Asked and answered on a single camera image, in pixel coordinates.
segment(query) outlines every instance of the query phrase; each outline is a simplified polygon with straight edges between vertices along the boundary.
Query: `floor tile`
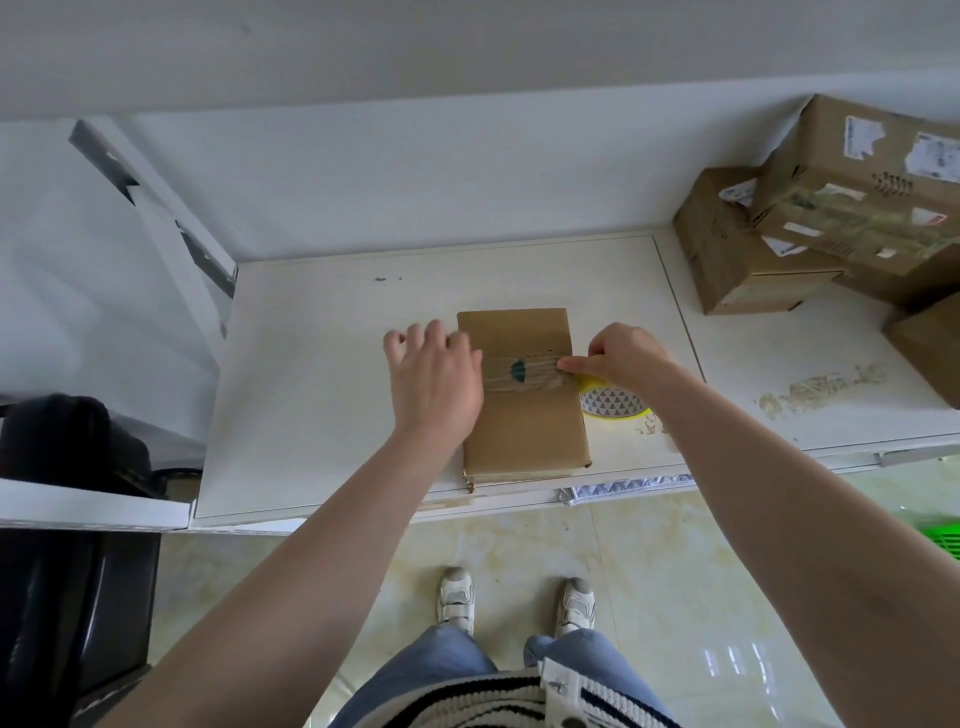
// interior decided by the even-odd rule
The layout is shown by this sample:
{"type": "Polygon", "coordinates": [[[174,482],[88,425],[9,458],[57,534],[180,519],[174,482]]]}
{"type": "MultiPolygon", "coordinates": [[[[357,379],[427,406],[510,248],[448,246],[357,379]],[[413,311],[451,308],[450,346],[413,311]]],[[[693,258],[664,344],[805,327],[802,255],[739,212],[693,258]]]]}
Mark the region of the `floor tile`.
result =
{"type": "Polygon", "coordinates": [[[282,541],[281,536],[163,534],[156,570],[149,662],[155,665],[282,541]]]}
{"type": "MultiPolygon", "coordinates": [[[[848,480],[907,521],[960,518],[960,458],[848,480]]],[[[281,541],[164,535],[151,662],[281,541]]],[[[581,575],[597,593],[597,627],[686,728],[839,725],[694,492],[411,526],[314,726],[326,726],[353,688],[433,623],[437,580],[454,565],[473,573],[476,638],[502,668],[520,666],[529,634],[552,629],[563,579],[581,575]]]]}
{"type": "MultiPolygon", "coordinates": [[[[532,634],[553,631],[555,601],[568,576],[588,579],[597,594],[597,628],[615,642],[600,553],[587,508],[555,507],[411,526],[397,549],[370,617],[341,668],[362,685],[400,649],[436,622],[436,590],[447,566],[470,571],[476,590],[475,639],[501,669],[522,667],[532,634]]],[[[342,690],[314,711],[326,725],[342,690]]]]}
{"type": "Polygon", "coordinates": [[[690,728],[835,721],[699,493],[590,508],[621,650],[678,719],[690,728]]]}

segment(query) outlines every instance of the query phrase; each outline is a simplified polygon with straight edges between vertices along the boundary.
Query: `white sneaker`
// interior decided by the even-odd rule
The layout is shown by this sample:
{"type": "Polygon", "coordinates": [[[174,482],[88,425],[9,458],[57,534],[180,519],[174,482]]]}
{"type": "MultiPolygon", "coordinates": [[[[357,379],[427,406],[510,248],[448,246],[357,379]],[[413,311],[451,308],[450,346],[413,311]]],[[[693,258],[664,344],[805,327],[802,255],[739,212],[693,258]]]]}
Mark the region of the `white sneaker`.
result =
{"type": "Polygon", "coordinates": [[[437,589],[437,623],[452,624],[473,636],[473,577],[460,567],[444,571],[437,589]]]}
{"type": "Polygon", "coordinates": [[[564,584],[564,595],[557,605],[557,628],[554,637],[562,637],[577,629],[593,629],[596,622],[596,599],[586,579],[573,577],[564,584]]]}

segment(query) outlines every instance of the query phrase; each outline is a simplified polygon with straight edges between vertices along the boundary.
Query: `hand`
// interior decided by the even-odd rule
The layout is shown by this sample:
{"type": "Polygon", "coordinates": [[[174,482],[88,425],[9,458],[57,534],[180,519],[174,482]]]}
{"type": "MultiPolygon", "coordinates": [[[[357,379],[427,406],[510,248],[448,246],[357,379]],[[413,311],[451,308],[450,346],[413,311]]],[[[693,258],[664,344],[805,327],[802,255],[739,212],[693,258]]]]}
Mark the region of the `hand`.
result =
{"type": "Polygon", "coordinates": [[[406,335],[388,331],[383,350],[390,364],[395,432],[425,437],[432,445],[459,446],[473,430],[483,405],[483,353],[470,350],[469,337],[431,321],[426,331],[413,324],[406,335]]]}
{"type": "Polygon", "coordinates": [[[557,369],[599,377],[644,398],[646,381],[672,359],[645,328],[610,324],[593,337],[589,356],[565,356],[557,369]]]}

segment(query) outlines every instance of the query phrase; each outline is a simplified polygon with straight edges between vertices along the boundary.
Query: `tape roll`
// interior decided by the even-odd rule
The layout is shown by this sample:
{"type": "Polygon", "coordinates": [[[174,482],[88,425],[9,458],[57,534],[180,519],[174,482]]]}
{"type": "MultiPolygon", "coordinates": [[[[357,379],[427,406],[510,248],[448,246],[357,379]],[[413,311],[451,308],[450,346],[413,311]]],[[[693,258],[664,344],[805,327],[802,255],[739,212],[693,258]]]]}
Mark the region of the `tape roll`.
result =
{"type": "Polygon", "coordinates": [[[580,406],[591,417],[601,420],[632,420],[650,411],[633,392],[611,387],[596,376],[577,375],[580,406]]]}

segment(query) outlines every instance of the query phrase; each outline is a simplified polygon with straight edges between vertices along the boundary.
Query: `white counter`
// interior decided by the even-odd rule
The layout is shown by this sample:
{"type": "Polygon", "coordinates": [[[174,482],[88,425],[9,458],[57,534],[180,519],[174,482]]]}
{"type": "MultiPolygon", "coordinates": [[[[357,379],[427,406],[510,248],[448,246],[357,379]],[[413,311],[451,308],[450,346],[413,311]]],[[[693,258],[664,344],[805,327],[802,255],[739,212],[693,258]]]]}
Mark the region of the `white counter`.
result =
{"type": "MultiPolygon", "coordinates": [[[[252,263],[237,284],[194,525],[296,522],[340,487],[393,424],[388,328],[547,306],[567,309],[576,352],[611,321],[651,329],[684,366],[835,469],[960,443],[960,412],[881,335],[889,306],[828,286],[789,313],[707,317],[671,234],[252,263]]],[[[587,424],[590,469],[470,494],[458,455],[421,515],[531,507],[562,487],[685,472],[656,418],[587,424]]]]}

